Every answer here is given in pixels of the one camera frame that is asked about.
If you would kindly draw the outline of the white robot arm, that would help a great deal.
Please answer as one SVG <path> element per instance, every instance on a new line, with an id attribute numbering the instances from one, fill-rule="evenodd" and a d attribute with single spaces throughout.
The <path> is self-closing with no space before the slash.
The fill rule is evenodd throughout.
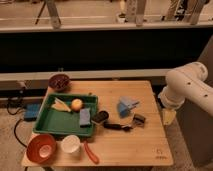
<path id="1" fill-rule="evenodd" d="M 201 62 L 192 62 L 169 70 L 166 86 L 159 93 L 163 109 L 163 124 L 170 125 L 177 110 L 188 99 L 213 116 L 213 87 L 205 83 L 207 67 Z"/>

